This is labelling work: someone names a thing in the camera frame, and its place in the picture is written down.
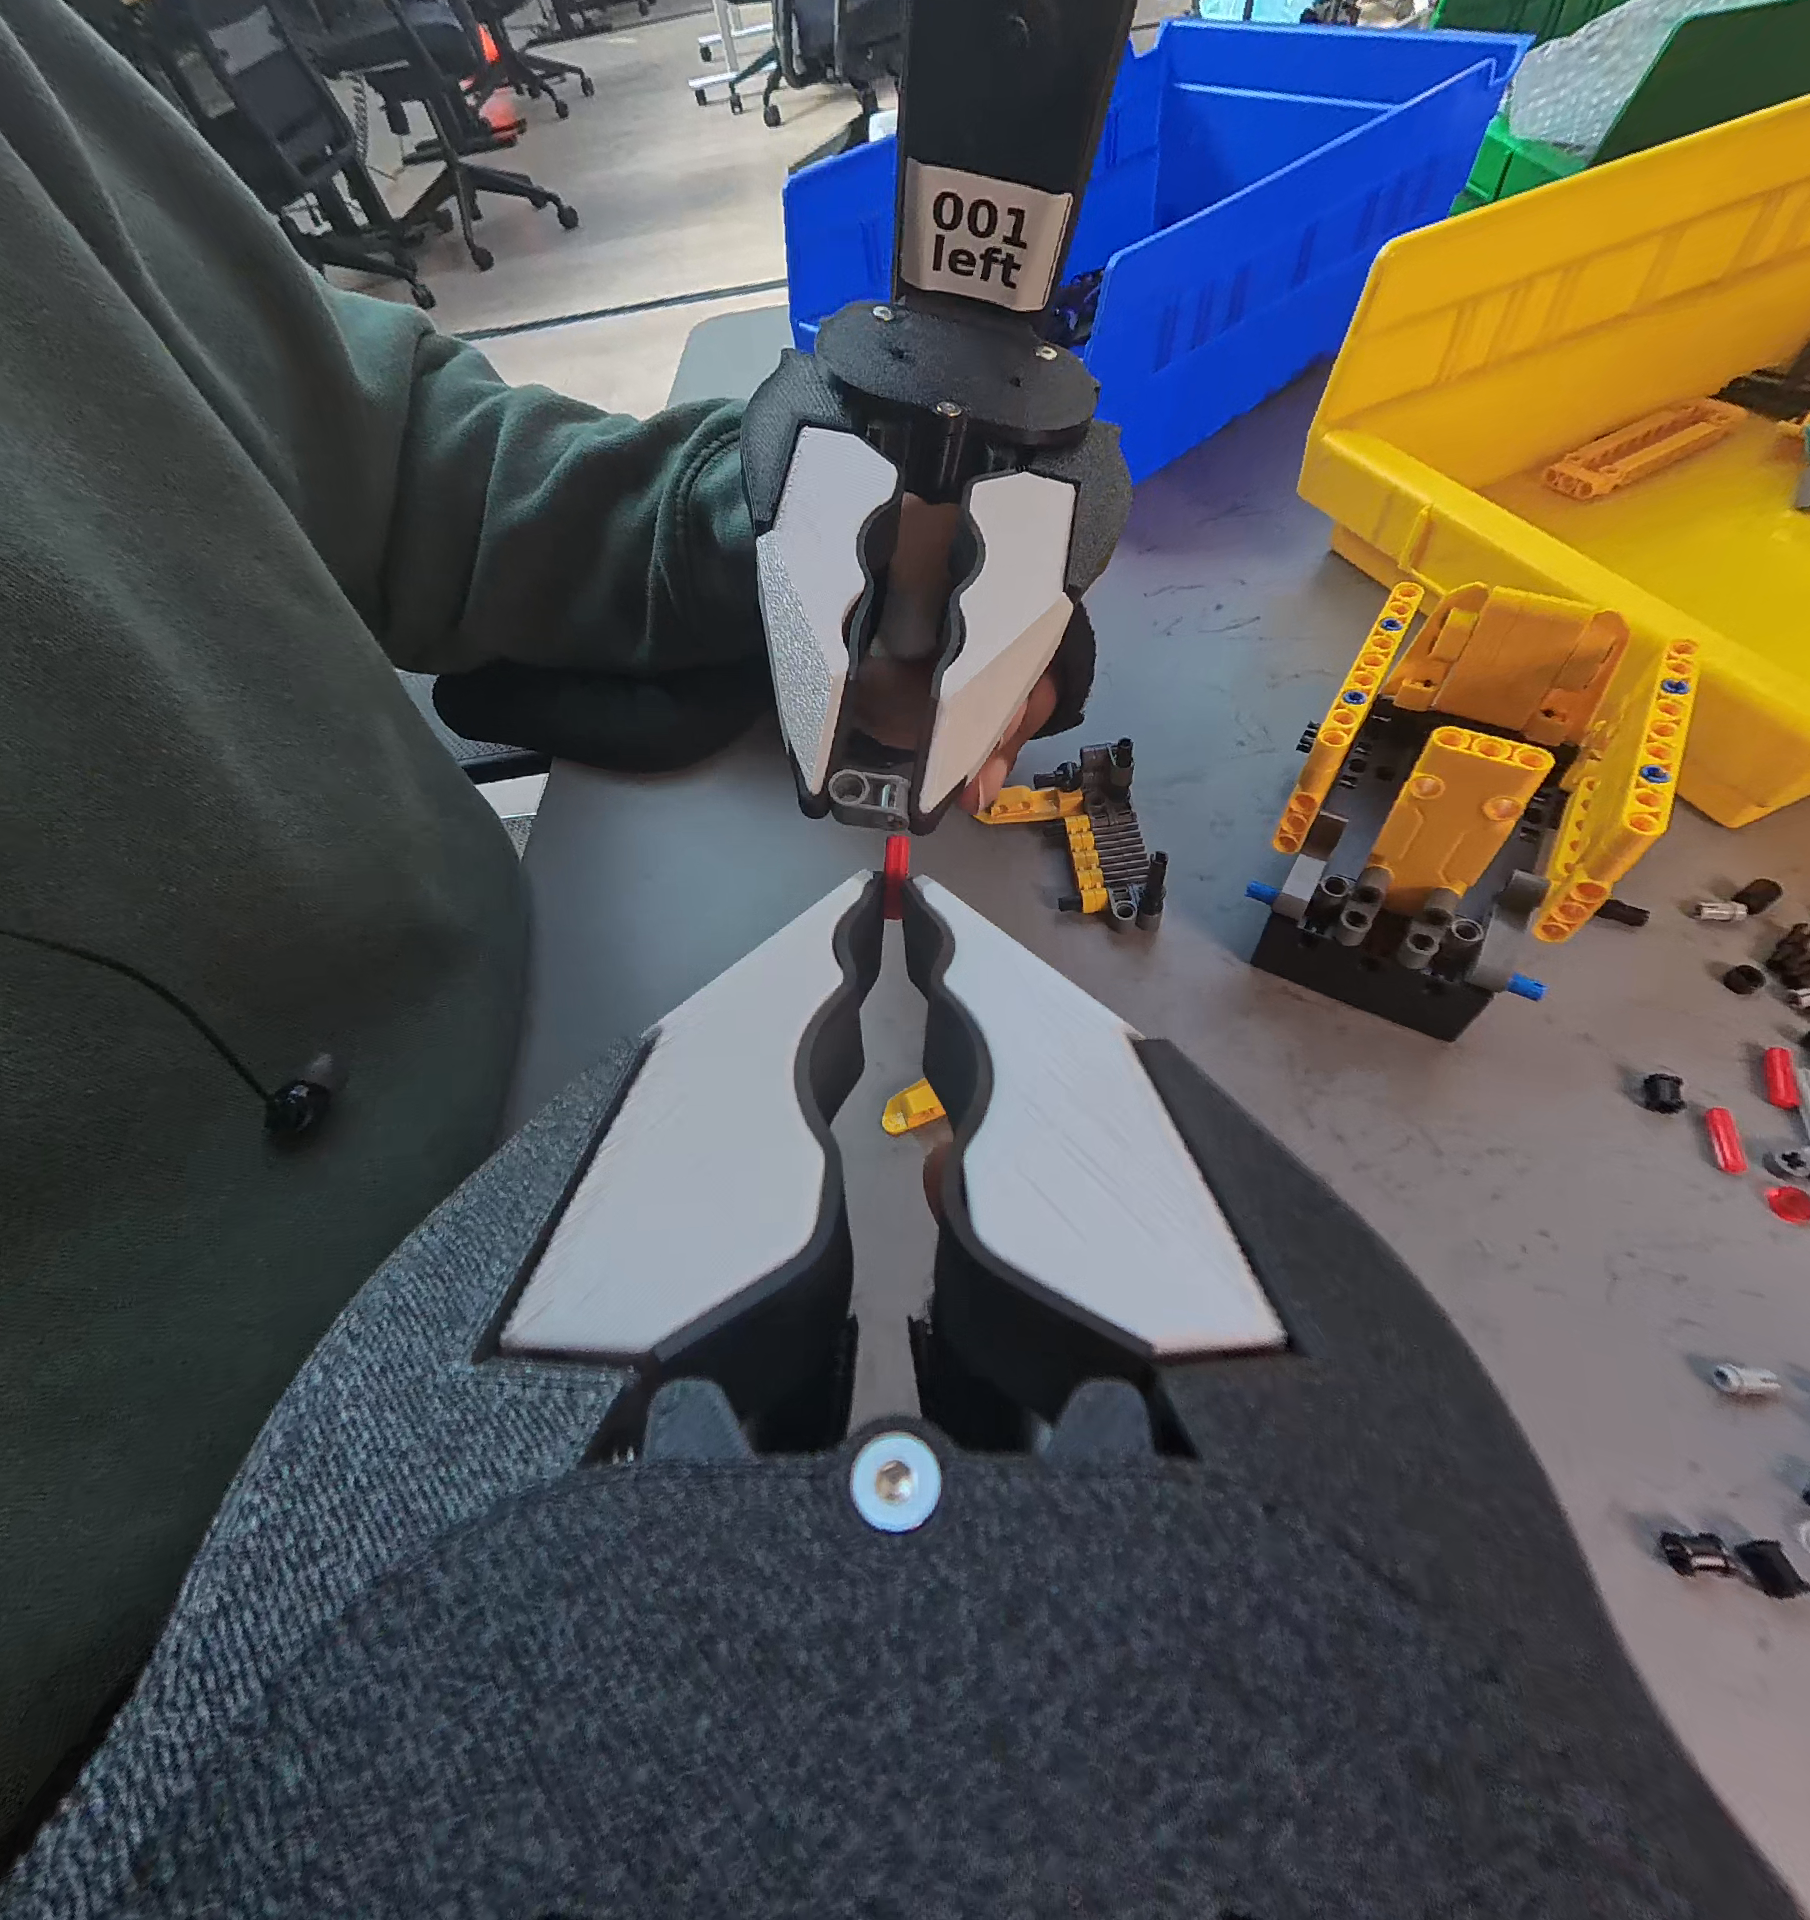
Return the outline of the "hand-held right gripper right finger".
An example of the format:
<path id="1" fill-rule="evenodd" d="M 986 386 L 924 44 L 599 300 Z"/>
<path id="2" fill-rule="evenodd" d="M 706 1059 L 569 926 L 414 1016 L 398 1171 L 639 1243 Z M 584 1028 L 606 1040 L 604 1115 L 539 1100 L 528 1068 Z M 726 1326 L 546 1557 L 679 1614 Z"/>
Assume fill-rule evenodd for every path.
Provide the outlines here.
<path id="1" fill-rule="evenodd" d="M 1282 1353 L 1162 1087 L 1180 1053 L 934 879 L 907 883 L 907 969 L 953 1130 L 933 1332 L 960 1369 L 1055 1424 L 1090 1379 Z"/>

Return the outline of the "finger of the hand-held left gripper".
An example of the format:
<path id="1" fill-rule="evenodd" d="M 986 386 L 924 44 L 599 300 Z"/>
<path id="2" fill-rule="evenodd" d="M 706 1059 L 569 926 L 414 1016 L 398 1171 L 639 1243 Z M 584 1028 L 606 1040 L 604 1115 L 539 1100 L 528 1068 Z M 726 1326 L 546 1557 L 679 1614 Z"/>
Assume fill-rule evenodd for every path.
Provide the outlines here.
<path id="1" fill-rule="evenodd" d="M 912 751 L 857 743 L 849 696 L 893 560 L 897 467 L 844 426 L 806 423 L 758 538 L 758 589 L 775 703 L 801 808 L 832 817 L 824 788 L 843 764 L 899 767 Z"/>
<path id="2" fill-rule="evenodd" d="M 912 831 L 937 828 L 1021 719 L 1060 650 L 1072 603 L 1063 572 L 1079 491 L 1006 468 L 966 484 L 963 567 L 947 595 L 912 785 Z"/>

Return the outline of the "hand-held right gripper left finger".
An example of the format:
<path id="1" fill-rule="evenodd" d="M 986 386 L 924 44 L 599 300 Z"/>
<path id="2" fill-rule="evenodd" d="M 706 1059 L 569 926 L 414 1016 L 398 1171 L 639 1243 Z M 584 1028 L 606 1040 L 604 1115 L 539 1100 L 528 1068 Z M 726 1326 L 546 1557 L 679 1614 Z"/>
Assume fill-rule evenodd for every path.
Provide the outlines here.
<path id="1" fill-rule="evenodd" d="M 840 1443 L 859 1330 L 832 1122 L 887 883 L 857 872 L 656 1022 L 496 1327 L 510 1361 L 707 1379 L 755 1443 Z"/>

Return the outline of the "yellow black lego model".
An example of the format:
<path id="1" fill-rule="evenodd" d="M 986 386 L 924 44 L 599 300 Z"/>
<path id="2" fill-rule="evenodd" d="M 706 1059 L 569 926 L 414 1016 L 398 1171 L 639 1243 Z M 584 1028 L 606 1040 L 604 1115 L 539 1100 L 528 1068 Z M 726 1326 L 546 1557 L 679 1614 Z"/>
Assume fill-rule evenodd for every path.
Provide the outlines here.
<path id="1" fill-rule="evenodd" d="M 1698 639 L 1610 607 L 1399 580 L 1301 736 L 1254 969 L 1440 1041 L 1539 1003 L 1535 951 L 1670 828 L 1702 686 Z"/>

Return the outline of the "yellow lego subassembly with rack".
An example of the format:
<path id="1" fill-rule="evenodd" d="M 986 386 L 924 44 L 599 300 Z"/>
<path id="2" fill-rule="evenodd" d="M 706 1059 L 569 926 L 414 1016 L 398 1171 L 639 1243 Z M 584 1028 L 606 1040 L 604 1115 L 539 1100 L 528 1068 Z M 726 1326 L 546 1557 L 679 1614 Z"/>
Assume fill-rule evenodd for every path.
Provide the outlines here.
<path id="1" fill-rule="evenodd" d="M 1071 866 L 1062 913 L 1155 932 L 1171 859 L 1147 845 L 1133 784 L 1133 738 L 1095 741 L 1031 784 L 1004 785 L 974 817 L 985 826 L 1041 828 L 1062 845 Z"/>

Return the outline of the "yellow lego beam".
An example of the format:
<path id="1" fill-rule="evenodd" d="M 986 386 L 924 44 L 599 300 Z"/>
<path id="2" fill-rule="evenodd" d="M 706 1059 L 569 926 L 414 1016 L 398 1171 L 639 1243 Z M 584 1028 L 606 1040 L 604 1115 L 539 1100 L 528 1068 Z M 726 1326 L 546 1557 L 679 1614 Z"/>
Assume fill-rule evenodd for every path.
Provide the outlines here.
<path id="1" fill-rule="evenodd" d="M 1677 399 L 1561 451 L 1542 485 L 1579 501 L 1608 497 L 1720 443 L 1744 418 L 1746 409 L 1714 395 Z"/>

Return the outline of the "pile of small lego pins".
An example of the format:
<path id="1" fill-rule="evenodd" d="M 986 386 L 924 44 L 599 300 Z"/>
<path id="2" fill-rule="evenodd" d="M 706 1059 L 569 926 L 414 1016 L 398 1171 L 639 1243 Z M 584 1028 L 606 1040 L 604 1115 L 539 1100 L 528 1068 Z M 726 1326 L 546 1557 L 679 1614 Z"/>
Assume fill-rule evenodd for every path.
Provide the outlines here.
<path id="1" fill-rule="evenodd" d="M 1778 1183 L 1764 1190 L 1764 1203 L 1774 1216 L 1805 1225 L 1810 1224 L 1810 1068 L 1799 1065 L 1790 1048 L 1764 1048 L 1762 1087 L 1767 1103 L 1794 1117 L 1805 1134 L 1803 1146 L 1780 1157 Z M 1704 1107 L 1699 1125 L 1713 1165 L 1733 1180 L 1744 1177 L 1751 1160 L 1733 1112 L 1725 1107 Z M 1709 1382 L 1717 1394 L 1740 1404 L 1770 1403 L 1783 1394 L 1783 1379 L 1778 1372 L 1744 1361 L 1713 1362 Z M 1810 1509 L 1810 1478 L 1803 1501 Z M 1810 1553 L 1810 1522 L 1799 1524 L 1799 1544 Z M 1710 1529 L 1665 1529 L 1660 1553 L 1675 1572 L 1687 1578 L 1742 1578 L 1759 1592 L 1783 1600 L 1810 1592 L 1810 1580 L 1774 1540 L 1728 1543 Z"/>

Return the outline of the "black office chair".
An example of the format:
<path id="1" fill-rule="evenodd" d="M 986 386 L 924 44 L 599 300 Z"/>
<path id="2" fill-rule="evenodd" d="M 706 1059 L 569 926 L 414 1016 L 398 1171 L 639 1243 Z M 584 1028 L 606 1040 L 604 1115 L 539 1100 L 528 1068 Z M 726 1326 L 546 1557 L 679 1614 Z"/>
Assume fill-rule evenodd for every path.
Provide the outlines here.
<path id="1" fill-rule="evenodd" d="M 772 2 L 770 46 L 736 73 L 723 77 L 733 112 L 745 111 L 742 84 L 763 79 L 763 120 L 781 125 L 775 95 L 781 84 L 801 89 L 828 83 L 853 92 L 859 114 L 848 131 L 849 143 L 865 143 L 879 112 L 879 83 L 897 83 L 906 54 L 904 2 Z"/>
<path id="2" fill-rule="evenodd" d="M 519 123 L 486 111 L 498 56 L 472 4 L 127 4 L 135 60 L 241 174 L 295 251 L 437 305 L 420 253 L 454 235 L 486 272 L 493 199 L 581 227 L 558 189 L 498 161 Z"/>

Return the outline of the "blue storage bin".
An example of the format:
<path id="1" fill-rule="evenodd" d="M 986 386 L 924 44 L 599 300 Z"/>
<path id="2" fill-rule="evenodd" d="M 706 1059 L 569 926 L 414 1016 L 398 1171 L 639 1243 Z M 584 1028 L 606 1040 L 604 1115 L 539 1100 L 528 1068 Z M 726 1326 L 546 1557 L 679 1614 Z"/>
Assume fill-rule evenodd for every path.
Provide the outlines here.
<path id="1" fill-rule="evenodd" d="M 1122 56 L 1039 334 L 1098 382 L 1133 484 L 1339 350 L 1378 251 L 1449 213 L 1527 44 L 1177 18 Z M 895 194 L 897 128 L 786 180 L 797 350 L 890 298 Z"/>

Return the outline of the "person's green sweatshirt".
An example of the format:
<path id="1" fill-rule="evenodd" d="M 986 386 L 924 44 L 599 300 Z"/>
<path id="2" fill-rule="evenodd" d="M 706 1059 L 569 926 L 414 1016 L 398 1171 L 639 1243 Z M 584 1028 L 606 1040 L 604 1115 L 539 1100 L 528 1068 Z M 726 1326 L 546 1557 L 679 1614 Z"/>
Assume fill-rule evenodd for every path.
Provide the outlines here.
<path id="1" fill-rule="evenodd" d="M 0 1868 L 502 1115 L 519 863 L 310 531 L 332 292 L 65 4 L 0 4 Z"/>

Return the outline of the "clear plastic bag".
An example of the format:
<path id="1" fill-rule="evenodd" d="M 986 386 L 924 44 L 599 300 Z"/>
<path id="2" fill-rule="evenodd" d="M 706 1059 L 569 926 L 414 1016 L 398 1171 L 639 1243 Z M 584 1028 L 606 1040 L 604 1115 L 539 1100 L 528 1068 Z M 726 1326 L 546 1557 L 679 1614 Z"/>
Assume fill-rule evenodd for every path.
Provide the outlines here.
<path id="1" fill-rule="evenodd" d="M 1693 18 L 1744 8 L 1746 2 L 1625 2 L 1534 46 L 1502 103 L 1509 131 L 1594 158 L 1673 33 Z"/>

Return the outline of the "green storage bin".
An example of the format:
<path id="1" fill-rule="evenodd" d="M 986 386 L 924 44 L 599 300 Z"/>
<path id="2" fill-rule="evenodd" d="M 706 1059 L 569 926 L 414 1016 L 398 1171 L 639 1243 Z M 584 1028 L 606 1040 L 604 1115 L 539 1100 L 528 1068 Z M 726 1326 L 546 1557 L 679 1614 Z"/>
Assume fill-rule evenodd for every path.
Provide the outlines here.
<path id="1" fill-rule="evenodd" d="M 1438 24 L 1527 33 L 1534 48 L 1576 30 L 1617 4 L 1620 2 L 1441 4 Z M 1810 2 L 1746 4 L 1747 8 L 1738 12 L 1693 18 L 1673 33 L 1594 158 L 1579 158 L 1535 140 L 1517 140 L 1499 106 L 1454 207 L 1463 213 L 1509 199 L 1596 165 L 1638 156 L 1810 94 Z"/>

